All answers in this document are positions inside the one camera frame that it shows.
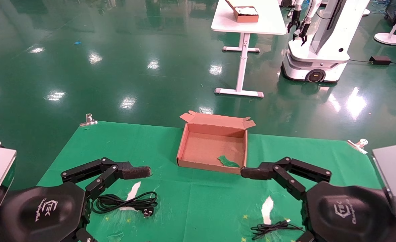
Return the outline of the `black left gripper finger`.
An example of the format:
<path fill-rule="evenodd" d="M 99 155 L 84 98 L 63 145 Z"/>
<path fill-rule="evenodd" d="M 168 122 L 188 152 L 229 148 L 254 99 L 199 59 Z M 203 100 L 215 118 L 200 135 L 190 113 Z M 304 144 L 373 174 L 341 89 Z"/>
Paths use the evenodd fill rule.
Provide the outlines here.
<path fill-rule="evenodd" d="M 149 166 L 133 167 L 130 162 L 115 162 L 103 157 L 61 173 L 62 181 L 74 184 L 95 177 L 85 188 L 87 200 L 100 196 L 118 179 L 147 178 L 151 175 Z"/>
<path fill-rule="evenodd" d="M 96 242 L 97 240 L 86 230 L 86 228 L 76 229 L 72 234 L 71 242 Z"/>

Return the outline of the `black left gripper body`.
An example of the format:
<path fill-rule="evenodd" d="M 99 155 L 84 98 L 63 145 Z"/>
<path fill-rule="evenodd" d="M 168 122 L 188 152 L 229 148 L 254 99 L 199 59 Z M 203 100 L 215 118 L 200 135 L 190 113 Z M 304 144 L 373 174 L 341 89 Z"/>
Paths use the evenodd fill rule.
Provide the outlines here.
<path fill-rule="evenodd" d="M 86 205 L 74 183 L 15 191 L 0 207 L 0 242 L 71 242 L 89 223 Z"/>

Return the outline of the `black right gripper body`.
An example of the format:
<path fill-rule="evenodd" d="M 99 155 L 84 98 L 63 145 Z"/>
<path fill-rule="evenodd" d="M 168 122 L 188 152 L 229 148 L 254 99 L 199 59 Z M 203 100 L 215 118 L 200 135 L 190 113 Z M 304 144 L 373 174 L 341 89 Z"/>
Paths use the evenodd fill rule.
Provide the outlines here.
<path fill-rule="evenodd" d="M 382 190 L 320 182 L 305 196 L 304 226 L 317 242 L 382 242 L 395 221 Z"/>

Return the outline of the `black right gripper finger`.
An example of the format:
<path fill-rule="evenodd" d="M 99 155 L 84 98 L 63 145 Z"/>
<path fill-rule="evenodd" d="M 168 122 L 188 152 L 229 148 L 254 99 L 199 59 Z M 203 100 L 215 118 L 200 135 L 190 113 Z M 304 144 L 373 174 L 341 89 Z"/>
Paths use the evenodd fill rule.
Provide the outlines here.
<path fill-rule="evenodd" d="M 330 182 L 332 175 L 329 170 L 290 157 L 277 162 L 262 162 L 258 167 L 243 167 L 240 174 L 254 180 L 273 179 L 297 200 L 304 200 L 306 188 L 291 174 L 316 183 Z"/>
<path fill-rule="evenodd" d="M 297 240 L 296 242 L 314 242 L 314 235 L 310 231 L 304 232 Z"/>

